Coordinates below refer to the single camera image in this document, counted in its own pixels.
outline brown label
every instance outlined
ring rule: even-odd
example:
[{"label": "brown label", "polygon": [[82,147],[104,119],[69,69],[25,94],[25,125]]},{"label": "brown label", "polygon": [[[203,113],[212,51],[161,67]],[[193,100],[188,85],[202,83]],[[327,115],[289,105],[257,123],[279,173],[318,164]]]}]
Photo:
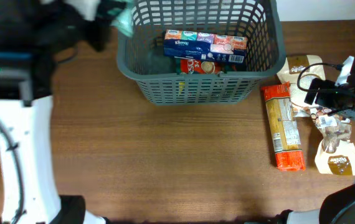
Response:
[{"label": "brown label", "polygon": [[287,61],[290,74],[298,74],[309,66],[309,60],[306,55],[287,57]]},{"label": "brown label", "polygon": [[347,156],[331,156],[328,166],[335,175],[352,175],[352,166]]}]

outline gray plastic basket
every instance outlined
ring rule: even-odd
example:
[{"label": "gray plastic basket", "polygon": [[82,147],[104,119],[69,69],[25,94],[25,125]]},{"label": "gray plastic basket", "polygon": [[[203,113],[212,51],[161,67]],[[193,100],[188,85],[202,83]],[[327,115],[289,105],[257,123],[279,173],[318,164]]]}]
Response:
[{"label": "gray plastic basket", "polygon": [[[136,1],[135,34],[118,34],[118,68],[156,105],[237,103],[285,63],[275,0]],[[179,75],[163,56],[167,29],[248,37],[246,72]]]}]

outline white wall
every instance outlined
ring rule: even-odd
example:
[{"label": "white wall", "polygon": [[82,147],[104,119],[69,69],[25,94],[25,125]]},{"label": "white wall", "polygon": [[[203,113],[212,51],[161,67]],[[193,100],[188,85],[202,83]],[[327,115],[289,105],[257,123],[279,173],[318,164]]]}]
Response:
[{"label": "white wall", "polygon": [[355,0],[277,0],[281,21],[355,19]]}]

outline orange package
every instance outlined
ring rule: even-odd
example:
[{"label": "orange package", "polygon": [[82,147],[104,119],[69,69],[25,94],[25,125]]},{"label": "orange package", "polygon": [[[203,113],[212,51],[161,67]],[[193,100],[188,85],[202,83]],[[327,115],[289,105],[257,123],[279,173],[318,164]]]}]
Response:
[{"label": "orange package", "polygon": [[290,100],[290,83],[262,88],[277,168],[282,171],[305,170],[301,141]]}]

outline wooden surface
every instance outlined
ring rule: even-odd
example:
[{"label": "wooden surface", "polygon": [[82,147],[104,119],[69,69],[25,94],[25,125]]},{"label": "wooden surface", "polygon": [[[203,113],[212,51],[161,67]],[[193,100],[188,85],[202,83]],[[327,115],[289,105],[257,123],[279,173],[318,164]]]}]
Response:
[{"label": "wooden surface", "polygon": [[[283,31],[287,54],[332,63],[355,54],[355,21],[284,22]],[[237,105],[152,105],[118,71],[113,37],[101,54],[82,44],[78,59],[55,74],[51,131],[60,194],[83,195],[89,210],[111,219],[183,222],[314,209],[352,183],[318,173],[313,160],[322,136],[309,118],[298,119],[307,170],[277,170],[259,90]],[[334,80],[338,73],[326,74]],[[0,176],[0,214],[2,200]]]}]

